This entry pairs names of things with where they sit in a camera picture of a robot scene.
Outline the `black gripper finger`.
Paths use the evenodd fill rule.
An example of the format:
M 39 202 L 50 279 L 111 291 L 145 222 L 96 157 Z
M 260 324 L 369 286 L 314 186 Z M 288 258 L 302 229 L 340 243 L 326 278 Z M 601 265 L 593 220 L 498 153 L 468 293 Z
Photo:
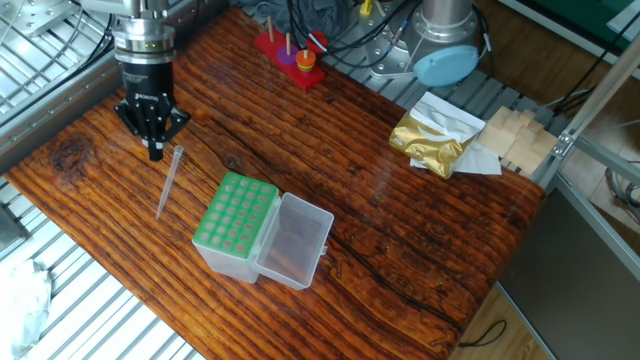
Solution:
M 158 119 L 156 125 L 157 134 L 155 136 L 155 160 L 163 158 L 164 145 L 181 131 L 191 120 L 191 116 L 186 111 L 173 107 L 167 119 Z
M 127 100 L 123 100 L 114 107 L 114 111 L 134 136 L 140 136 L 145 141 L 149 160 L 156 161 L 157 146 L 155 136 L 151 133 L 153 123 L 145 115 L 142 105 L 139 102 L 129 104 Z

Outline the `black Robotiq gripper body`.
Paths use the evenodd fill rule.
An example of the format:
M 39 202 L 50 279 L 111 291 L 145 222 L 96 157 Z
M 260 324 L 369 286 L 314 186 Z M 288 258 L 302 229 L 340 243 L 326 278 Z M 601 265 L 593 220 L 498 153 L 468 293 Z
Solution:
M 146 115 L 154 108 L 154 118 L 168 118 L 175 106 L 173 64 L 121 63 L 126 101 L 139 104 Z

